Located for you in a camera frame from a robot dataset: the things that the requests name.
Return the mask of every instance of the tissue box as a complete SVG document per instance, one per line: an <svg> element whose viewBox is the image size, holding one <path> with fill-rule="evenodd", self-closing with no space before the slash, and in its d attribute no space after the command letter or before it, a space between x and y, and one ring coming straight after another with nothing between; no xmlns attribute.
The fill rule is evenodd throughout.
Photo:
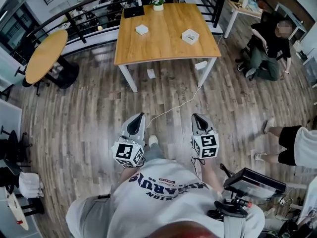
<svg viewBox="0 0 317 238"><path fill-rule="evenodd" d="M199 33L196 33L192 29L187 29L183 34L182 34L182 39L189 43L190 45L193 45L195 42L198 41L199 39Z"/></svg>
<svg viewBox="0 0 317 238"><path fill-rule="evenodd" d="M137 31L138 34L143 35L146 34L149 29L145 25L139 25L135 28L135 31Z"/></svg>

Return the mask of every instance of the white table leg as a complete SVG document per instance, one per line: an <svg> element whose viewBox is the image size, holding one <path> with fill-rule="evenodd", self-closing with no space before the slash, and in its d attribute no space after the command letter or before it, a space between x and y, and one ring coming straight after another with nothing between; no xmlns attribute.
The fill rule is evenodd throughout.
<svg viewBox="0 0 317 238"><path fill-rule="evenodd" d="M231 19L229 21L229 25L227 27L227 30L226 30L226 32L225 32L225 34L223 36L225 39L228 38L228 35L229 35L230 31L231 31L231 28L233 26L234 21L236 20L237 15L238 15L238 11L234 10L234 12L232 13Z"/></svg>
<svg viewBox="0 0 317 238"><path fill-rule="evenodd" d="M211 71L211 68L214 64L214 62L216 61L217 58L209 58L208 59L208 63L206 65L206 67L203 69L204 72L202 74L202 76L200 77L199 81L198 81L198 87L201 87L204 83L204 81L206 80L209 72Z"/></svg>
<svg viewBox="0 0 317 238"><path fill-rule="evenodd" d="M288 40L290 40L290 39L293 38L293 36L296 34L296 32L297 32L298 29L299 29L299 27L297 26L297 27L295 28L295 30L293 31L293 33L291 34L291 36L288 38Z"/></svg>
<svg viewBox="0 0 317 238"><path fill-rule="evenodd" d="M137 93L137 92L138 92L138 88L137 88L137 86L135 85L135 83L134 83L134 81L133 81L133 78L132 78L132 76L131 76L131 74L130 74L128 68L127 68L127 66L126 66L126 65L119 65L119 68L120 68L120 70L121 70L123 76L125 77L125 79L128 81L128 83L129 83L129 85L130 85L132 91L133 91L134 93Z"/></svg>

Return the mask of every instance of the white t-shirt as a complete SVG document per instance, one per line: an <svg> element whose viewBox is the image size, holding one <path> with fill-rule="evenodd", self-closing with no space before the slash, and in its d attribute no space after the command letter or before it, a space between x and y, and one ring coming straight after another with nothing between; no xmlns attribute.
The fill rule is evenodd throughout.
<svg viewBox="0 0 317 238"><path fill-rule="evenodd" d="M206 215L219 199L216 191L175 161L149 161L112 195L115 212L107 238L146 238L180 221L199 223L223 238L223 222ZM256 238L264 227L264 214L256 205L247 211L245 238Z"/></svg>
<svg viewBox="0 0 317 238"><path fill-rule="evenodd" d="M301 127L296 134L294 153L297 166L317 168L317 130Z"/></svg>

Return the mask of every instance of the small screen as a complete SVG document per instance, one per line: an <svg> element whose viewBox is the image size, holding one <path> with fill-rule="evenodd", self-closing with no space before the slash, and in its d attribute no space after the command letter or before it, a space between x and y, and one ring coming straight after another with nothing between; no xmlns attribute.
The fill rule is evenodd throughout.
<svg viewBox="0 0 317 238"><path fill-rule="evenodd" d="M274 188L261 183L254 185L247 181L239 180L230 186L243 192L244 196L256 197L258 199L267 199L275 194Z"/></svg>

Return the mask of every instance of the black shorts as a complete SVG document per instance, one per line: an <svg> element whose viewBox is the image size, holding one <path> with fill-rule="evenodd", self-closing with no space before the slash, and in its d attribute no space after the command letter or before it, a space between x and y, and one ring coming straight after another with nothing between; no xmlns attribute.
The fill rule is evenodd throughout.
<svg viewBox="0 0 317 238"><path fill-rule="evenodd" d="M298 130L302 126L293 126L293 127L284 127L281 135L279 137L278 143L279 145L285 147L287 150L281 152L278 155L278 162L287 164L289 166L296 166L295 163L295 152L294 152L294 145L295 145L295 138Z"/></svg>

